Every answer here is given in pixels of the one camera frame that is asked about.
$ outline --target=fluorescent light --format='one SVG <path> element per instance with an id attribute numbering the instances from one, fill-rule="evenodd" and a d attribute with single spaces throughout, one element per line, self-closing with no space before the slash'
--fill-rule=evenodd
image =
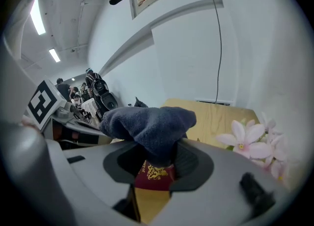
<path id="1" fill-rule="evenodd" d="M 55 60 L 56 62 L 59 62 L 59 61 L 60 61 L 60 59 L 59 59 L 57 53 L 55 52 L 54 48 L 52 48 L 51 50 L 49 50 L 49 52 L 50 52 L 51 56 L 54 58 L 54 60 Z"/>
<path id="2" fill-rule="evenodd" d="M 30 15 L 38 34 L 41 35 L 46 33 L 43 21 L 40 16 L 38 0 L 34 1 L 33 7 L 30 11 Z"/>

